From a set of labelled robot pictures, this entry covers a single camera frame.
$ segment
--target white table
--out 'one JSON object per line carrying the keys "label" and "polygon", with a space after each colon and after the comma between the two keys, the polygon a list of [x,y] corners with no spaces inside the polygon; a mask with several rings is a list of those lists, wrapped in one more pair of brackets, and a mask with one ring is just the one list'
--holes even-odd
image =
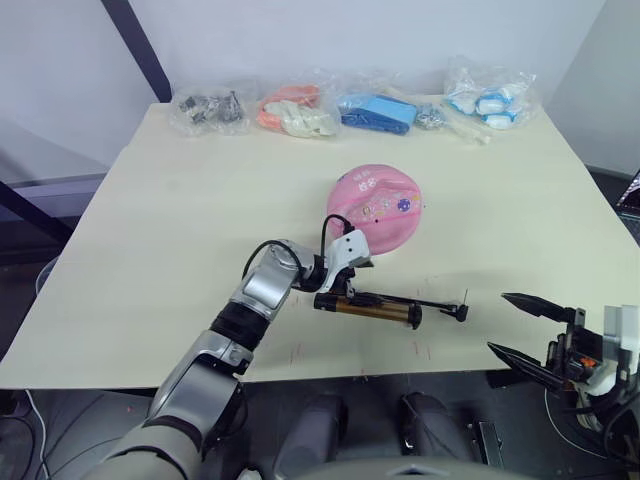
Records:
{"label": "white table", "polygon": [[519,312],[504,291],[587,309],[640,301],[640,253],[545,114],[487,146],[446,133],[345,128],[335,141],[255,130],[185,139],[152,105],[82,217],[10,351],[2,388],[156,386],[226,304],[270,238],[319,246],[327,195],[364,163],[421,186],[404,246],[356,288],[461,300],[460,324],[424,309],[417,331],[313,310],[293,292],[245,379],[266,381],[501,368],[488,340],[543,358],[563,325]]}

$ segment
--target blue item in bag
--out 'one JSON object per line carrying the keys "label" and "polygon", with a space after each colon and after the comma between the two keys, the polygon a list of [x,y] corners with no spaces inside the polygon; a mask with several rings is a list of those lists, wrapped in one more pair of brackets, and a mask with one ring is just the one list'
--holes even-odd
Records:
{"label": "blue item in bag", "polygon": [[410,103],[384,95],[344,95],[338,101],[342,123],[404,135],[416,118],[417,109]]}

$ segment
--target black pole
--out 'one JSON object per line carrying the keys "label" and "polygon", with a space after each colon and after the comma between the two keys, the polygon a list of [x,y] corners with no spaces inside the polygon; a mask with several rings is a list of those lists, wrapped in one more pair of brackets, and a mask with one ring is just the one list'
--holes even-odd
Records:
{"label": "black pole", "polygon": [[51,238],[65,244],[71,238],[73,229],[57,218],[50,217],[34,204],[18,195],[11,187],[0,182],[0,205],[4,205],[16,215],[38,227]]}
{"label": "black pole", "polygon": [[128,0],[101,0],[129,52],[163,103],[171,101],[171,84]]}

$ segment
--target gray floor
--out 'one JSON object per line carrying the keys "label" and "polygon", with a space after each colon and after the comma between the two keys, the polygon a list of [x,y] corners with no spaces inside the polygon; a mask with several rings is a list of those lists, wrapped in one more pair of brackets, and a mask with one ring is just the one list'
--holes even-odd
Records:
{"label": "gray floor", "polygon": [[[624,190],[620,181],[594,178],[611,203],[617,190]],[[0,267],[0,358],[31,304],[33,282],[43,265]],[[246,462],[259,465],[270,477],[273,458],[288,428],[305,403],[319,393],[341,394],[349,407],[350,423],[339,460],[398,455],[397,400],[401,394],[413,391],[439,398],[461,425],[471,420],[495,422],[508,470],[536,478],[624,478],[616,465],[580,452],[557,436],[547,418],[540,387],[521,384],[491,390],[482,372],[248,385],[248,421],[237,435],[208,456],[202,478],[233,478]],[[149,403],[146,397],[119,392],[34,394],[48,425],[47,463],[55,479],[80,478],[109,451],[114,439],[144,418]],[[585,445],[584,439],[573,432],[575,425],[566,423],[570,419],[557,413],[557,403],[553,399],[550,403],[559,428],[576,443]],[[36,432],[36,453],[24,478],[33,480],[39,466],[41,429],[33,413],[26,419]],[[101,442],[106,443],[91,448]],[[20,478],[28,461],[30,444],[24,425],[0,418],[0,480]]]}

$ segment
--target white wall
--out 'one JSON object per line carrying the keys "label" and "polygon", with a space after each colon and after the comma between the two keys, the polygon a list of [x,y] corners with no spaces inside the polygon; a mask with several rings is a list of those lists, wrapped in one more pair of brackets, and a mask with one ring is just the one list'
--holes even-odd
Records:
{"label": "white wall", "polygon": [[604,0],[132,0],[172,85],[381,67],[442,90],[447,59],[539,74],[550,98]]}
{"label": "white wall", "polygon": [[156,101],[98,0],[0,4],[0,180],[105,172]]}
{"label": "white wall", "polygon": [[587,165],[640,169],[640,2],[608,0],[548,105]]}

